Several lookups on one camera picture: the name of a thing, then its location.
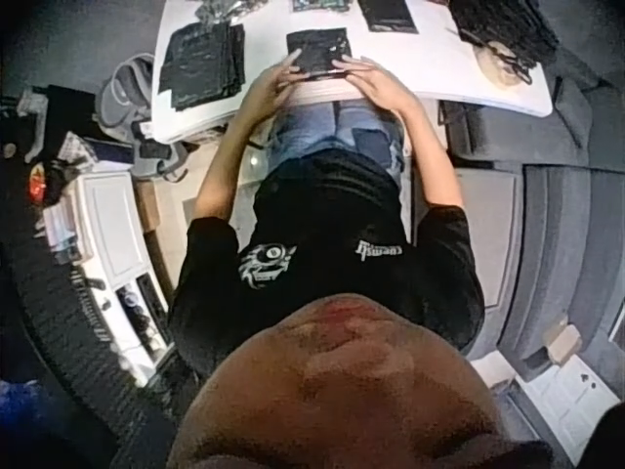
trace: person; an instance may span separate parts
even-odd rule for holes
[[[169,467],[547,467],[544,444],[503,438],[462,356],[484,300],[460,185],[422,104],[343,57],[334,65],[364,99],[284,107],[308,77],[299,53],[251,85],[195,202],[170,326],[210,377]],[[242,154],[274,114],[239,252]],[[400,219],[404,135],[430,208],[416,245]]]

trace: white cabinet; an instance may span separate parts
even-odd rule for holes
[[[82,174],[68,192],[85,254],[79,267],[93,285],[111,350],[145,386],[170,348],[164,335],[168,307],[147,253],[130,173]]]
[[[150,266],[130,174],[88,174],[79,178],[82,216],[105,277],[113,290]]]

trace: hand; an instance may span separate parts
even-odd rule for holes
[[[302,50],[290,54],[279,64],[263,71],[250,86],[241,104],[236,120],[253,129],[273,116],[295,90],[297,82],[308,78],[308,73],[298,73],[300,68],[293,66]]]
[[[346,71],[346,80],[377,107],[395,114],[419,103],[418,98],[396,76],[373,61],[343,56],[343,62],[332,61],[337,68]]]

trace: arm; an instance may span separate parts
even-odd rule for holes
[[[237,120],[237,116],[230,122],[199,189],[194,219],[230,219],[243,152],[253,130],[249,124]]]
[[[379,65],[347,56],[343,60],[334,65],[348,73],[347,81],[376,106],[391,111],[404,122],[428,203],[462,208],[458,178],[418,98]]]
[[[194,219],[217,217],[229,220],[241,160],[250,136],[258,124],[286,103],[295,84],[308,77],[305,73],[297,73],[299,68],[292,66],[301,52],[295,51],[281,63],[266,69],[250,86],[206,172],[195,200]]]
[[[455,205],[464,208],[456,171],[432,128],[423,105],[412,96],[412,102],[398,113],[412,143],[425,198],[432,205]]]

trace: gray chair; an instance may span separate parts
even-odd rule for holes
[[[581,274],[590,221],[590,171],[527,167],[519,278],[499,350],[523,379],[551,363],[543,333],[562,320]]]
[[[554,111],[536,118],[494,107],[446,104],[460,116],[449,147],[466,160],[550,164],[625,173],[625,97],[566,50],[546,69]]]
[[[522,174],[460,168],[471,244],[486,306],[484,324],[467,358],[497,347],[510,310],[521,255]]]
[[[460,115],[447,126],[450,152],[495,169],[522,168],[519,270],[497,348],[525,380],[551,364],[543,334],[560,320],[575,324],[587,347],[613,303],[625,259],[625,101],[618,80],[601,80],[566,51],[547,76],[554,112],[546,118],[444,109]]]

